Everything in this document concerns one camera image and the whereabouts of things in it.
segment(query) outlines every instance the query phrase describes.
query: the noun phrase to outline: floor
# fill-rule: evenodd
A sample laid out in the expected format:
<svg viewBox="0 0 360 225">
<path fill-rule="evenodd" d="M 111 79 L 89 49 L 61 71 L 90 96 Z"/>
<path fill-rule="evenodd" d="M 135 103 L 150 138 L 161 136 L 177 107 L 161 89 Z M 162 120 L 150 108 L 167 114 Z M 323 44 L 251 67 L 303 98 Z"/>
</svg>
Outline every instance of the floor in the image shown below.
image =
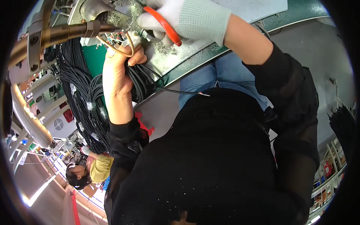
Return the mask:
<svg viewBox="0 0 360 225">
<path fill-rule="evenodd" d="M 271 40 L 310 68 L 319 94 L 318 150 L 322 152 L 326 142 L 335 137 L 327 116 L 331 108 L 335 108 L 336 89 L 329 82 L 330 77 L 337 79 L 339 98 L 347 106 L 354 103 L 353 73 L 337 29 L 313 19 L 284 27 L 272 35 Z M 179 86 L 176 82 L 168 88 L 179 90 Z M 155 128 L 150 140 L 161 137 L 171 127 L 179 112 L 178 97 L 178 94 L 162 91 L 135 108 L 143 114 L 141 121 Z"/>
</svg>

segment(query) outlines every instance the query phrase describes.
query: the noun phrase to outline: woman's left hand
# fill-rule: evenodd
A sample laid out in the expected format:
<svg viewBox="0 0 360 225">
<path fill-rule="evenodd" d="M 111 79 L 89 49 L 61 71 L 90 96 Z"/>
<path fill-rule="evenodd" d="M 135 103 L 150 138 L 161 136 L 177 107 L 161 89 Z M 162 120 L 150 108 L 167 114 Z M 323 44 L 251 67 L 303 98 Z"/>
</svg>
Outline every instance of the woman's left hand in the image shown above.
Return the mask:
<svg viewBox="0 0 360 225">
<path fill-rule="evenodd" d="M 126 48 L 120 46 L 119 50 L 127 54 L 131 52 L 129 46 Z M 130 94 L 133 83 L 130 77 L 125 74 L 124 63 L 126 59 L 127 57 L 119 53 L 115 53 L 114 55 L 112 55 L 111 52 L 106 53 L 103 67 L 103 88 L 105 96 L 115 97 Z M 134 55 L 129 59 L 128 65 L 141 64 L 146 62 L 146 60 L 147 57 L 144 55 L 144 48 L 139 44 L 135 49 Z"/>
</svg>

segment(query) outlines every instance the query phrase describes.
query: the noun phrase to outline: yellow shirt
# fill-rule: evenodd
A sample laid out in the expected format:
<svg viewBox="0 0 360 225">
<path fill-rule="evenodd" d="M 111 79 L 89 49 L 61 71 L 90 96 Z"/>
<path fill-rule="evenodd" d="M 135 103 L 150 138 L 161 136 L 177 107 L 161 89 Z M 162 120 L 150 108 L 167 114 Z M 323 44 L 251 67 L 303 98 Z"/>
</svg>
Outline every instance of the yellow shirt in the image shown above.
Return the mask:
<svg viewBox="0 0 360 225">
<path fill-rule="evenodd" d="M 99 155 L 98 159 L 95 159 L 90 166 L 90 178 L 91 182 L 101 183 L 110 176 L 110 168 L 114 158 L 107 155 Z"/>
</svg>

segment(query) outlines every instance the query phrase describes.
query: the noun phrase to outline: person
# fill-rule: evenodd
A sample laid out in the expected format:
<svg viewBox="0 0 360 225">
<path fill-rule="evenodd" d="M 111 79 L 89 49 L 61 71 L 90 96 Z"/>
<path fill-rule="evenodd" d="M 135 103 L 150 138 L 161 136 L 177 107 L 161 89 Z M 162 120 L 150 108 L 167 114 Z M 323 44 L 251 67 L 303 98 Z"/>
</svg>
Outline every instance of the person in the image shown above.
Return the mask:
<svg viewBox="0 0 360 225">
<path fill-rule="evenodd" d="M 134 117 L 126 58 L 106 54 L 114 154 L 104 201 L 109 224 L 305 224 L 319 167 L 318 95 L 309 69 L 209 0 L 146 4 L 180 36 L 214 41 L 232 53 L 180 81 L 181 91 L 209 96 L 181 94 L 173 125 L 152 142 Z M 148 13 L 137 23 L 171 44 Z M 137 49 L 130 66 L 147 60 Z M 270 128 L 277 133 L 276 160 Z"/>
<path fill-rule="evenodd" d="M 101 183 L 110 176 L 114 158 L 105 154 L 96 154 L 88 146 L 80 150 L 87 155 L 86 163 L 69 163 L 66 167 L 66 180 L 77 190 L 84 189 L 91 183 Z"/>
</svg>

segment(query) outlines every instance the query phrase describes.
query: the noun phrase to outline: scissors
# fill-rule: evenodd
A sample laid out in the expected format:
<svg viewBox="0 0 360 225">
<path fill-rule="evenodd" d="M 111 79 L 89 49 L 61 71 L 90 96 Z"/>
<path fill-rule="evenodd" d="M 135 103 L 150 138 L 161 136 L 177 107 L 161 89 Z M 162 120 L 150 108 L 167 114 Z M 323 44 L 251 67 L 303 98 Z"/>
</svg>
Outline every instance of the scissors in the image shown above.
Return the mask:
<svg viewBox="0 0 360 225">
<path fill-rule="evenodd" d="M 137 1 L 142 7 L 143 9 L 150 13 L 150 15 L 152 15 L 159 23 L 160 25 L 164 28 L 165 33 L 167 34 L 167 36 L 170 38 L 171 41 L 173 41 L 175 43 L 175 45 L 177 46 L 181 46 L 182 42 L 180 40 L 179 35 L 176 33 L 176 31 L 173 29 L 173 27 L 166 21 L 166 19 L 164 17 L 162 17 L 157 11 L 155 11 L 154 9 L 148 7 L 148 6 L 144 6 L 142 3 L 140 3 L 139 1 Z"/>
</svg>

